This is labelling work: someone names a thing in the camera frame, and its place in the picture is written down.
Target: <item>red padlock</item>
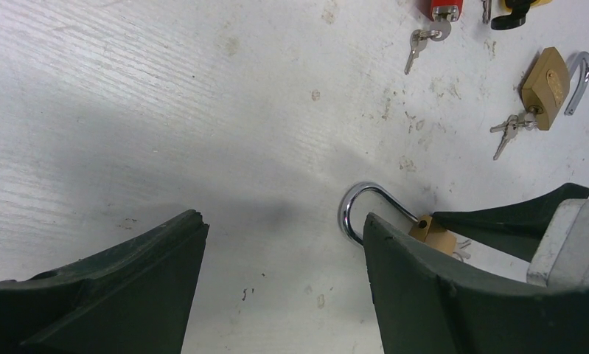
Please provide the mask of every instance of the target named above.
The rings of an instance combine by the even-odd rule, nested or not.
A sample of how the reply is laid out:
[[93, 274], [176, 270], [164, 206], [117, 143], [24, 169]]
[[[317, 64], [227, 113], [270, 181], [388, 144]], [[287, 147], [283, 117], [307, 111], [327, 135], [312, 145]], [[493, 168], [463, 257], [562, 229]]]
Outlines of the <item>red padlock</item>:
[[449, 22], [459, 20], [464, 0], [431, 0], [431, 20], [443, 18]]

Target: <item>scratched surface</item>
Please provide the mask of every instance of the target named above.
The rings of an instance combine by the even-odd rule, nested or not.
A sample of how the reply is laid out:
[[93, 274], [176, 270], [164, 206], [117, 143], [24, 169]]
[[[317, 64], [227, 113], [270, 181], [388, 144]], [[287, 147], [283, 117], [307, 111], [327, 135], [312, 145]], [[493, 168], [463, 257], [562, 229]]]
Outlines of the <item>scratched surface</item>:
[[422, 214], [589, 186], [589, 88], [496, 163], [489, 133], [522, 109], [539, 51], [589, 51], [589, 0], [508, 32], [466, 0], [406, 77], [418, 8], [0, 0], [0, 280], [194, 208], [212, 228], [185, 353], [381, 353], [363, 251], [336, 223], [347, 187], [376, 181]]

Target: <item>white table surface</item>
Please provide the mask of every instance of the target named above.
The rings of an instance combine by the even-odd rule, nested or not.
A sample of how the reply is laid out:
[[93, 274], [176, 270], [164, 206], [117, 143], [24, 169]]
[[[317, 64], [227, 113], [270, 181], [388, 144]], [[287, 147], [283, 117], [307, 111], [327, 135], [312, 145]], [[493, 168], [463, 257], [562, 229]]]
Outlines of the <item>white table surface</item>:
[[193, 208], [212, 226], [184, 353], [381, 353], [363, 250], [336, 221], [349, 186], [416, 214], [589, 186], [589, 88], [498, 162], [489, 133], [523, 109], [538, 52], [589, 52], [589, 0], [505, 32], [466, 0], [405, 76], [416, 3], [0, 0], [0, 280]]

